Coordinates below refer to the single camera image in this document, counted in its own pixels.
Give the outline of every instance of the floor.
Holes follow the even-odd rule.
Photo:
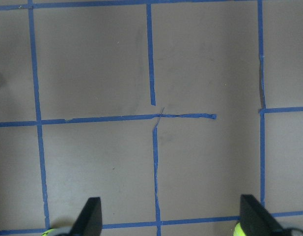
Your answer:
[[[0,0],[0,235],[100,196],[103,236],[231,236],[242,193],[303,228],[303,0]]]

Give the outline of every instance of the neon green object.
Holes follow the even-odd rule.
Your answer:
[[[235,226],[233,236],[246,236],[246,234],[244,233],[244,231],[241,228],[241,224],[240,223],[238,223]]]
[[[41,236],[47,236],[49,233],[51,233],[52,231],[54,231],[54,229],[50,229],[48,231],[45,231]]]

